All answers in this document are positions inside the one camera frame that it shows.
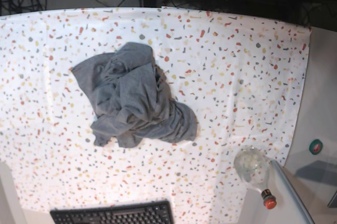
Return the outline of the clear bottle with orange cap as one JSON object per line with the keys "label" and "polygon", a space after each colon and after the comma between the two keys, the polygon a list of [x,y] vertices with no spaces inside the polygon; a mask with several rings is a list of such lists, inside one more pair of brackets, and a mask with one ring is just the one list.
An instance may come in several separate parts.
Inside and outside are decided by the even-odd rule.
{"label": "clear bottle with orange cap", "polygon": [[234,158],[234,168],[241,181],[261,195],[266,209],[276,207],[276,197],[268,186],[270,161],[260,150],[251,146],[242,147]]}

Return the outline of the grey t-shirt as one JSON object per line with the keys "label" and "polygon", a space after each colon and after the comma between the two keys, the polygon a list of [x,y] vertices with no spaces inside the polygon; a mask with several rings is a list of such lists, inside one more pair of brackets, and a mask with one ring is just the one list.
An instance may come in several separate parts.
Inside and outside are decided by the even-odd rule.
{"label": "grey t-shirt", "polygon": [[94,144],[103,147],[116,138],[122,148],[134,148],[144,138],[168,143],[194,141],[193,110],[175,101],[149,45],[129,42],[77,64],[72,73],[94,110]]}

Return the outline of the grey metal bar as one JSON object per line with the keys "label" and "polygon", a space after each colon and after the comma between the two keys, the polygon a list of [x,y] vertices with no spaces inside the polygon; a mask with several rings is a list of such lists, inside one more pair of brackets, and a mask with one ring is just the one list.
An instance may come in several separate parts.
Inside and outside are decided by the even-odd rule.
{"label": "grey metal bar", "polygon": [[271,191],[276,196],[277,206],[271,210],[276,223],[314,223],[299,195],[275,160],[271,165]]}

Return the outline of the terrazzo patterned tablecloth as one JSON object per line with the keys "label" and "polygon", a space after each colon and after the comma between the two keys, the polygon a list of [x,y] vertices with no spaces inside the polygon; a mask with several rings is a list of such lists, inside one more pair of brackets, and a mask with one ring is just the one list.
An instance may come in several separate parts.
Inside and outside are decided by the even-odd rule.
{"label": "terrazzo patterned tablecloth", "polygon": [[[251,145],[283,164],[305,82],[308,28],[174,8],[96,8],[1,17],[1,162],[21,206],[48,212],[168,199],[176,223],[235,223]],[[71,69],[128,42],[151,46],[194,141],[95,147],[94,112]]]}

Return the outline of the black keyboard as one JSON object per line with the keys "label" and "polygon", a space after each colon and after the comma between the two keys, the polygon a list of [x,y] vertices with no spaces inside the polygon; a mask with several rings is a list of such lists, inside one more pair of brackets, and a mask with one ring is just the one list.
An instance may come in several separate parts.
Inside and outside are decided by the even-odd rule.
{"label": "black keyboard", "polygon": [[51,210],[49,213],[54,223],[174,223],[167,200],[104,208]]}

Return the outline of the green tape roll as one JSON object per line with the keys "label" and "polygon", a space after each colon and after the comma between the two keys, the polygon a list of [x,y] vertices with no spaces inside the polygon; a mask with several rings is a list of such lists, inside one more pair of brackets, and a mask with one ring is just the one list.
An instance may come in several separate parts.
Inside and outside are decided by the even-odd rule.
{"label": "green tape roll", "polygon": [[323,149],[323,143],[319,139],[313,140],[309,145],[309,152],[312,155],[318,155]]}

